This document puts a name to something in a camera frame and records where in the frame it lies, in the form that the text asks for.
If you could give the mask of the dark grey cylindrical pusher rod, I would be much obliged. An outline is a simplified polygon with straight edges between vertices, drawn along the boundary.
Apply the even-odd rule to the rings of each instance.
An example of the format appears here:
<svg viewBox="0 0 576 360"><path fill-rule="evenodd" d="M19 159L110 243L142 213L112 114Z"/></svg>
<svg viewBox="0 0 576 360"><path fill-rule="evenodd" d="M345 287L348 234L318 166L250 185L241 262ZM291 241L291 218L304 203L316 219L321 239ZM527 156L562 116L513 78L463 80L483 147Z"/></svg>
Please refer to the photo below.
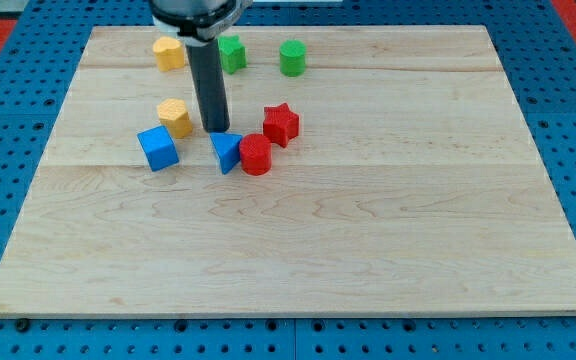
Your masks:
<svg viewBox="0 0 576 360"><path fill-rule="evenodd" d="M202 127L208 132L226 132L230 127L227 96L218 41L187 46Z"/></svg>

